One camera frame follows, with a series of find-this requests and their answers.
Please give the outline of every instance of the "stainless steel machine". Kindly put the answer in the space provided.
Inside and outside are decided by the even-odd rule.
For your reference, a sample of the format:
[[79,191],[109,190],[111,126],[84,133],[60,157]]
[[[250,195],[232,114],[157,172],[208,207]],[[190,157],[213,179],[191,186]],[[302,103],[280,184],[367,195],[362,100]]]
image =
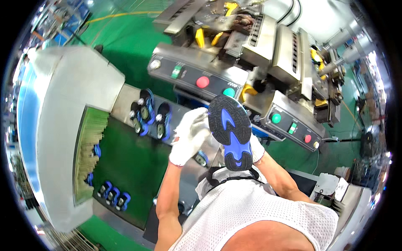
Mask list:
[[361,32],[357,24],[312,45],[304,29],[277,24],[262,4],[247,0],[177,0],[153,23],[172,44],[155,48],[151,76],[204,105],[231,96],[248,110],[256,135],[288,138],[310,151],[324,137],[322,123],[340,120],[341,65],[371,49],[363,36],[339,57],[334,48]]

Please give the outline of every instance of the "white work glove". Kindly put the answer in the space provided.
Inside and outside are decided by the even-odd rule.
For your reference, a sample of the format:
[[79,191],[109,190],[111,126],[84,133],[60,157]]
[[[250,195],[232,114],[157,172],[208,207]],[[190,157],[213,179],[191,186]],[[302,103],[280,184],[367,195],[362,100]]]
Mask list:
[[251,134],[250,146],[251,146],[251,151],[252,151],[252,162],[256,163],[260,159],[262,159],[265,149],[261,145],[261,143],[258,141],[258,138],[254,134]]
[[208,125],[208,109],[201,107],[184,114],[175,132],[169,161],[173,165],[184,166],[211,134]]

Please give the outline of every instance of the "electrical wire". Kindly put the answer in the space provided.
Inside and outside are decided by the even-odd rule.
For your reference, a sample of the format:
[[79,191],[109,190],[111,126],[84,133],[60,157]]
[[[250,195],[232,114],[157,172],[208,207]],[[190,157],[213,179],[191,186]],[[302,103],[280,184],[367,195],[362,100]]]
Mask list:
[[311,173],[311,174],[314,174],[314,172],[317,170],[317,167],[318,167],[318,157],[320,156],[320,153],[318,152],[318,149],[317,149],[317,165],[316,165],[316,168],[314,169],[314,171]]
[[293,8],[295,7],[295,0],[292,0],[292,4],[290,5],[290,8],[287,10],[287,12],[281,16],[280,19],[278,19],[277,24],[279,24],[280,22],[282,22],[285,18],[287,18],[287,16],[289,16],[289,14],[293,11]]
[[289,24],[287,24],[286,26],[291,26],[292,24],[294,24],[295,22],[297,22],[300,17],[302,16],[302,3],[300,2],[300,0],[297,0],[297,3],[299,4],[299,13],[297,14],[297,17],[295,20],[293,20],[292,22],[290,22]]

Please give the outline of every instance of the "black strap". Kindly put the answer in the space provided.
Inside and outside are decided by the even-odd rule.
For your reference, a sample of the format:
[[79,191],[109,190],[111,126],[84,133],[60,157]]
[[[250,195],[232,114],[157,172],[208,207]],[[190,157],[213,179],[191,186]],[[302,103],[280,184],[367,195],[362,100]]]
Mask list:
[[207,178],[207,181],[209,182],[209,184],[212,186],[212,188],[211,188],[207,193],[209,193],[211,190],[213,190],[213,189],[216,188],[217,186],[222,185],[223,183],[225,183],[225,182],[227,182],[227,181],[229,181],[229,180],[256,180],[256,181],[260,182],[261,184],[263,184],[261,181],[258,180],[258,178],[260,177],[260,175],[259,175],[258,172],[257,172],[255,169],[253,169],[253,168],[249,169],[250,173],[251,173],[253,176],[247,176],[247,177],[240,177],[240,176],[228,177],[227,179],[224,179],[224,180],[222,180],[221,182],[219,182],[217,179],[213,179],[213,178],[212,178],[213,173],[216,172],[216,171],[219,170],[219,169],[222,169],[222,168],[224,168],[224,166],[222,166],[222,167],[211,167],[211,168],[208,170],[208,174],[207,174],[207,177],[206,177],[206,178]]

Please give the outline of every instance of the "worker's arm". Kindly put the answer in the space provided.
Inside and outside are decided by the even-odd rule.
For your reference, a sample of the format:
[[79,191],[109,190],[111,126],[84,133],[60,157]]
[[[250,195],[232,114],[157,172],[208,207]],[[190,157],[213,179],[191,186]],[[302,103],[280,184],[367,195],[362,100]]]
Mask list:
[[299,190],[290,174],[265,151],[257,137],[251,135],[250,144],[254,165],[261,171],[279,196],[288,200],[314,203]]
[[178,221],[177,206],[180,173],[184,164],[197,153],[211,134],[208,128],[207,112],[206,108],[187,112],[175,130],[169,164],[156,202],[156,215],[159,219],[156,251],[168,250],[181,235],[182,228]]
[[155,251],[168,250],[181,235],[177,207],[180,173],[181,167],[169,162],[156,203],[159,227]]

